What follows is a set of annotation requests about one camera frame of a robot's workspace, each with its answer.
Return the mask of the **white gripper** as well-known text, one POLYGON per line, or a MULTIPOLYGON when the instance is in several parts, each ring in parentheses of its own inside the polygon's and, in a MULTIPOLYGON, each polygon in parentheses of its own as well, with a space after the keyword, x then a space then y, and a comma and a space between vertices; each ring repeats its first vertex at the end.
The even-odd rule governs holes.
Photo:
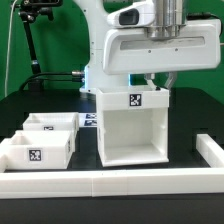
POLYGON ((170 90, 177 73, 218 66, 221 24, 217 19, 189 21, 177 37, 153 39, 144 28, 112 29, 107 32, 103 70, 108 75, 142 74, 155 90, 154 73, 169 72, 165 87, 170 90))

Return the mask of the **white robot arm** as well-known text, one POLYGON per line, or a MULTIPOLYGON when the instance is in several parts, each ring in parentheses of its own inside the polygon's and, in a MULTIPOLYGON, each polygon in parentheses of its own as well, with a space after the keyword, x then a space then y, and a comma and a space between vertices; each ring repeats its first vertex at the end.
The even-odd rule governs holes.
POLYGON ((221 21, 186 14, 187 0, 138 0, 113 13, 104 0, 73 0, 89 31, 83 92, 128 86, 132 74, 211 69, 221 60, 221 21))

